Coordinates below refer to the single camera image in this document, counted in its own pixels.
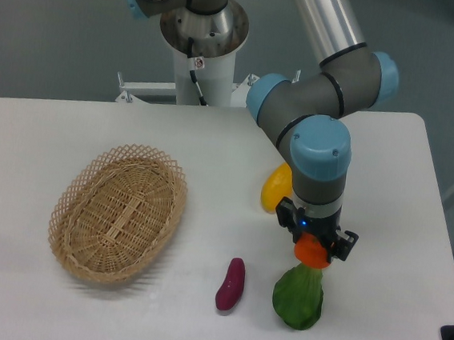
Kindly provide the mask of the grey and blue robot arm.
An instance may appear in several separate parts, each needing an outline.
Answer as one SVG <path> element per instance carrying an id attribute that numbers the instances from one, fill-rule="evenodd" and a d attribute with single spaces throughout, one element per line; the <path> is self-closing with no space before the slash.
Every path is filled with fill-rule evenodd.
<path id="1" fill-rule="evenodd" d="M 356 233 L 339 218 L 351 138 L 341 119 L 395 94 L 399 73 L 391 57 L 371 52 L 348 0 L 294 0 L 319 73 L 303 81 L 268 74 L 254 81 L 246 106 L 291 167 L 292 195 L 275 204 L 279 224 L 294 241 L 313 235 L 326 261 L 344 260 Z M 127 0 L 136 18 L 159 16 L 174 55 L 180 105 L 229 106 L 234 59 L 248 36 L 248 17 L 235 0 Z"/>

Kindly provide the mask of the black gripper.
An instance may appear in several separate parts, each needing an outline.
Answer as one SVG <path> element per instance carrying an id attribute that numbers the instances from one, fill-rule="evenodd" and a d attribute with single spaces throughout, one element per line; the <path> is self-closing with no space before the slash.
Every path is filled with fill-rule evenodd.
<path id="1" fill-rule="evenodd" d="M 324 218 L 310 218 L 303 208 L 295 209 L 293 201 L 289 197 L 283 197 L 275 207 L 279 225 L 290 229 L 292 241 L 297 243 L 303 234 L 313 235 L 323 246 L 327 248 L 327 261 L 334 258 L 345 261 L 354 245 L 359 240 L 359 235 L 350 230 L 344 232 L 340 229 L 339 208 L 331 216 Z"/>

